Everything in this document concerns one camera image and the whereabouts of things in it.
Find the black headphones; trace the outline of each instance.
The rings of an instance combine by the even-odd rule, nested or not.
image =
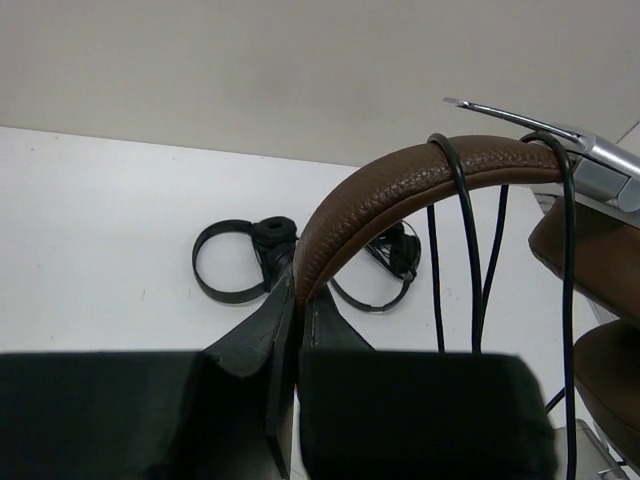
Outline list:
[[[413,235],[405,233],[404,225],[409,227]],[[330,284],[345,302],[358,310],[368,313],[387,312],[400,303],[418,275],[418,265],[422,253],[420,239],[413,227],[402,221],[369,242],[365,250],[391,275],[402,280],[402,289],[393,300],[379,307],[367,305],[345,292],[335,278],[331,279]]]
[[[413,235],[405,234],[403,224],[411,229]],[[216,235],[229,232],[244,233],[251,237],[262,271],[261,283],[239,292],[216,290],[207,285],[198,272],[198,255],[202,246]],[[246,303],[269,293],[285,268],[293,262],[293,253],[298,241],[296,233],[295,222],[287,217],[266,218],[258,223],[246,220],[224,220],[210,225],[198,235],[191,253],[191,265],[198,285],[213,300],[227,304]],[[420,239],[411,225],[400,222],[378,235],[365,249],[385,270],[402,280],[402,289],[396,298],[381,307],[367,305],[345,292],[335,279],[330,283],[338,295],[352,307],[369,313],[386,312],[400,303],[416,278],[420,263]]]
[[[244,233],[251,237],[256,258],[262,270],[263,281],[251,288],[239,292],[222,292],[210,287],[200,276],[197,267],[198,254],[207,240],[223,233]],[[205,228],[193,245],[191,265],[196,281],[210,298],[228,304],[249,302],[264,293],[269,293],[280,274],[293,261],[293,252],[298,237],[297,227],[287,217],[271,217],[258,223],[246,220],[224,220]]]

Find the leather headband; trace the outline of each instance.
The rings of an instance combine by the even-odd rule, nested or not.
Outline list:
[[[557,159],[544,146],[492,136],[455,137],[451,143],[469,189],[562,180]],[[456,193],[444,153],[431,143],[390,153],[348,177],[316,209],[298,242],[298,308],[376,235]]]

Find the white table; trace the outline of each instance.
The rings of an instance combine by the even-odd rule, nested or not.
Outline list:
[[[352,167],[0,128],[0,351],[201,349],[259,305],[219,305],[198,288],[196,235],[227,219],[293,218],[300,230]],[[497,190],[472,194],[484,265]],[[513,188],[487,312],[486,351],[522,356],[546,398],[562,386],[560,281],[530,254],[541,218],[533,195]],[[457,199],[437,205],[447,346],[470,344],[471,294]],[[387,315],[345,317],[376,348],[434,350],[424,214],[409,222],[423,261],[405,301]],[[217,238],[203,252],[205,278],[221,289],[257,283],[247,238]],[[338,274],[365,302],[392,298],[399,283],[357,256]],[[576,295],[576,337],[596,326]],[[578,414],[590,418],[580,403]],[[552,414],[563,425],[562,408]],[[294,470],[301,471],[297,449]]]

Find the metal slider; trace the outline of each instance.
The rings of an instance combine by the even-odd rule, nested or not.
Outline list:
[[[446,103],[554,135],[574,154],[576,190],[581,203],[640,227],[640,157],[598,135],[554,125],[499,108],[447,97]]]

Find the cord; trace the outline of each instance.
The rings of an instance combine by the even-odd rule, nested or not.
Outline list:
[[[431,277],[433,279],[433,313],[436,318],[436,338],[438,352],[444,353],[444,323],[442,322],[442,300],[440,297],[440,259],[438,256],[438,233],[436,231],[436,209],[427,207],[427,225],[429,227],[429,250],[431,252]]]
[[[484,279],[482,287],[482,323],[480,324],[480,339],[482,342],[482,332],[484,330],[484,318],[487,314],[487,305],[489,304],[489,294],[493,285],[493,277],[498,266],[498,256],[500,255],[500,246],[502,245],[502,237],[504,235],[504,225],[507,221],[507,201],[509,200],[509,185],[500,187],[500,200],[498,201],[498,217],[496,219],[496,231],[493,235],[493,246],[491,247],[491,256],[489,257],[489,266],[487,267],[487,276]]]
[[[544,411],[547,415],[549,415],[549,413],[551,413],[551,410],[553,410],[556,405],[558,405],[562,399],[564,398],[566,390],[564,388],[562,388],[558,393],[556,393],[554,395],[554,397],[549,401],[549,403],[547,403],[547,405],[544,407]]]
[[[451,142],[440,133],[434,133],[429,137],[429,142],[437,144],[444,152],[451,174],[458,190],[460,207],[462,209],[462,219],[467,236],[467,250],[469,251],[469,263],[471,266],[471,351],[480,353],[480,337],[482,327],[482,273],[480,271],[480,252],[478,251],[478,235],[476,224],[473,218],[473,208],[471,207],[471,196],[469,188],[462,171],[462,165],[458,153],[451,145]]]
[[[564,360],[565,415],[567,420],[567,480],[575,480],[578,461],[576,394],[573,376],[573,287],[575,267],[576,199],[571,160],[564,147],[548,133],[525,135],[523,142],[541,141],[558,159],[564,190],[564,276],[562,281],[562,345]]]

